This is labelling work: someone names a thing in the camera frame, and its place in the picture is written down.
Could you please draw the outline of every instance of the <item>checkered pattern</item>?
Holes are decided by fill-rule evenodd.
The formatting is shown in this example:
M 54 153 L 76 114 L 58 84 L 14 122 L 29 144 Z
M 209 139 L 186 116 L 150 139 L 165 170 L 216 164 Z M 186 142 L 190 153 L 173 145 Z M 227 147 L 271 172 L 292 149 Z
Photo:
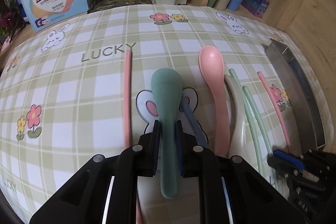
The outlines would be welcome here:
M 153 72 L 172 68 L 180 73 L 184 87 L 198 94 L 194 112 L 214 146 L 214 102 L 202 79 L 198 53 L 203 46 L 217 47 L 224 58 L 225 73 L 235 69 L 242 85 L 249 87 L 263 117 L 272 146 L 285 149 L 279 120 L 257 72 L 269 85 L 282 84 L 265 55 L 269 37 L 277 33 L 305 71 L 315 95 L 328 145 L 333 125 L 320 84 L 307 60 L 286 34 L 243 17 L 238 21 L 249 33 L 238 34 L 208 7 L 134 5 L 105 10 L 71 19 L 64 39 L 45 52 L 41 47 L 47 31 L 18 46 L 10 60 L 19 57 L 15 68 L 8 62 L 0 80 L 0 188 L 16 213 L 26 223 L 33 213 L 95 154 L 106 157 L 123 150 L 122 96 L 126 49 L 133 50 L 132 130 L 136 143 L 147 123 L 136 108 L 141 90 L 150 90 Z M 182 14 L 189 22 L 155 25 L 150 15 Z M 56 25 L 58 31 L 66 23 Z M 42 133 L 38 138 L 16 139 L 17 120 L 26 117 L 32 104 L 41 105 Z M 292 143 L 300 153 L 299 137 L 291 107 L 282 112 Z M 257 161 L 249 126 L 247 150 L 251 165 Z M 266 147 L 260 132 L 266 179 L 273 183 L 266 162 Z M 198 223 L 196 179 L 184 179 L 179 198 L 166 200 L 159 176 L 139 179 L 139 195 L 147 223 Z M 288 195 L 285 182 L 280 192 Z

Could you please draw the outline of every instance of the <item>wooden wall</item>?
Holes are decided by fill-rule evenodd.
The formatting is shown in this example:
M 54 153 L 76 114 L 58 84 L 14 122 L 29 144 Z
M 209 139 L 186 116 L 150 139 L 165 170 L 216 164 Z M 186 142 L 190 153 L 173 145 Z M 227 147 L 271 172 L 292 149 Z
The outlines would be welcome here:
M 336 0 L 304 0 L 285 32 L 312 66 L 336 128 Z

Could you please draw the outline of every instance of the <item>flower illustration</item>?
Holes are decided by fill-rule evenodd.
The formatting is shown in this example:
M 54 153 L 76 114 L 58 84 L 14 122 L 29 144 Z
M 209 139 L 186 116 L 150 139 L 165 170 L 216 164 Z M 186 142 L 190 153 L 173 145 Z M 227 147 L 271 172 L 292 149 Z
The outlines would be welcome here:
M 275 101 L 282 102 L 281 90 L 276 87 L 276 85 L 271 86 L 271 92 L 274 96 Z
M 160 20 L 163 21 L 163 20 L 169 20 L 169 15 L 156 13 L 155 15 L 151 15 L 150 18 L 154 19 L 154 21 L 160 21 Z
M 175 20 L 179 20 L 179 19 L 184 20 L 185 19 L 185 17 L 181 14 L 172 14 L 170 17 L 175 19 Z
M 281 91 L 282 91 L 282 96 L 286 99 L 287 102 L 289 102 L 289 97 L 285 89 L 282 89 Z
M 26 120 L 23 119 L 23 116 L 17 120 L 17 132 L 23 133 L 25 131 Z
M 27 113 L 28 128 L 38 126 L 40 124 L 41 106 L 32 105 Z

